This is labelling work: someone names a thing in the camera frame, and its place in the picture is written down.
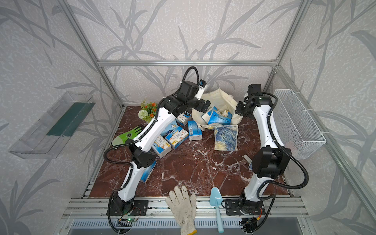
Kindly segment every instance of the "leaf pattern wallpaper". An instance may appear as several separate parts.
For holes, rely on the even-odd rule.
[[[312,2],[282,66],[376,193],[376,1]],[[273,81],[272,89],[279,78]],[[302,163],[302,196],[318,234],[376,234],[376,225],[324,147]],[[293,164],[290,183],[303,179]]]
[[[55,1],[0,1],[0,41],[0,234],[52,234],[83,194],[121,108]],[[9,153],[66,91],[96,104],[60,155]]]
[[[300,0],[69,0],[99,59],[275,59]],[[173,93],[188,67],[105,68],[125,104]],[[270,67],[198,67],[209,91],[241,100]]]

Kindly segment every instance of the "marble tabletop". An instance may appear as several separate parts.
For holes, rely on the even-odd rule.
[[[128,106],[115,136],[142,125],[145,121],[138,118],[139,106]],[[248,184],[253,172],[248,170],[250,158],[260,149],[260,136],[256,121],[243,118],[239,124],[238,151],[215,151],[214,131],[206,129],[203,139],[185,140],[177,149],[171,150],[162,159],[156,158],[156,166],[146,183],[140,182],[136,197],[168,196],[168,192],[177,186],[185,185],[189,193],[197,196],[209,196],[212,187],[219,188],[222,196],[237,196]],[[108,158],[115,161],[129,161],[130,151],[119,148],[109,152]],[[119,188],[124,181],[129,166],[113,165],[104,162],[93,185],[90,197],[110,197],[113,189]],[[287,189],[269,185],[264,194],[287,195]]]

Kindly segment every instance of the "white work glove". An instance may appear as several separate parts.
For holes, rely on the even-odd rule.
[[[174,191],[170,191],[170,197],[166,198],[166,203],[174,214],[176,222],[180,225],[180,235],[192,235],[197,232],[194,227],[194,218],[196,217],[196,195],[189,195],[187,188],[183,185],[182,192],[178,186]]]

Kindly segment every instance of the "blue garden trowel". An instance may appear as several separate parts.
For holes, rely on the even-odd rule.
[[[215,211],[217,212],[217,225],[218,225],[218,232],[223,233],[223,222],[221,218],[221,213],[219,212],[219,205],[222,205],[222,195],[219,192],[217,187],[213,187],[210,193],[210,200],[209,203],[211,206],[215,206]]]

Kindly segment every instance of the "green panel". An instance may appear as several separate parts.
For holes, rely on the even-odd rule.
[[[75,102],[51,128],[47,135],[72,136],[95,103]]]

